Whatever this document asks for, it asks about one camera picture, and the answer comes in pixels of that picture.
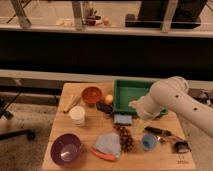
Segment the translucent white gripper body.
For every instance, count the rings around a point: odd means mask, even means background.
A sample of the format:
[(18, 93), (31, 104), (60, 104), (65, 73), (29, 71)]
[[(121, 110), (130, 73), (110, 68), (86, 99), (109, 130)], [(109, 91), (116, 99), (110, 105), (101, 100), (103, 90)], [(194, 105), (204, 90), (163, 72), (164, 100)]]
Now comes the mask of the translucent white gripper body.
[(139, 116), (138, 122), (136, 124), (135, 132), (141, 134), (143, 130), (150, 125), (150, 123), (155, 119), (154, 116)]

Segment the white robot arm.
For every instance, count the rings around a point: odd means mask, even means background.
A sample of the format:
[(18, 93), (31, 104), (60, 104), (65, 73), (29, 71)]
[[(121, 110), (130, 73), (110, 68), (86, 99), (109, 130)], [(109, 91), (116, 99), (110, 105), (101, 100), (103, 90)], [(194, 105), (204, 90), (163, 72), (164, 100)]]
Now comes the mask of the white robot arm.
[(180, 76), (154, 82), (149, 92), (129, 102), (143, 121), (154, 119), (163, 108), (180, 114), (213, 138), (213, 109), (188, 95), (189, 84)]

